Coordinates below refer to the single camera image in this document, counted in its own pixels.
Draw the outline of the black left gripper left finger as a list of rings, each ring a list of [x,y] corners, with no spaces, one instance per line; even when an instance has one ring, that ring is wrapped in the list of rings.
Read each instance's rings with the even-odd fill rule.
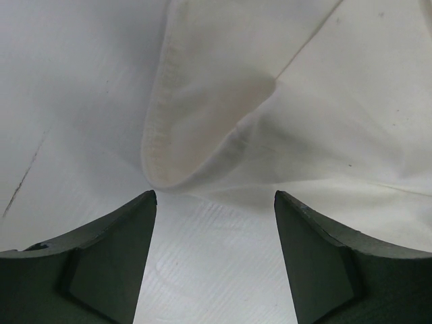
[[[157,213],[150,190],[25,250],[1,253],[2,323],[132,323]]]

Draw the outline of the cream white t shirt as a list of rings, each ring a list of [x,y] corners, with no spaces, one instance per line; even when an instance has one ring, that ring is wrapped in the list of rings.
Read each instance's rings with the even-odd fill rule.
[[[431,249],[430,1],[172,1],[142,139],[163,192],[283,190]]]

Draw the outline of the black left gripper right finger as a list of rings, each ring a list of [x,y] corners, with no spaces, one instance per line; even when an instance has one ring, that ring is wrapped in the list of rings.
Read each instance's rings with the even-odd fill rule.
[[[299,323],[430,323],[431,254],[378,240],[286,192],[275,218]]]

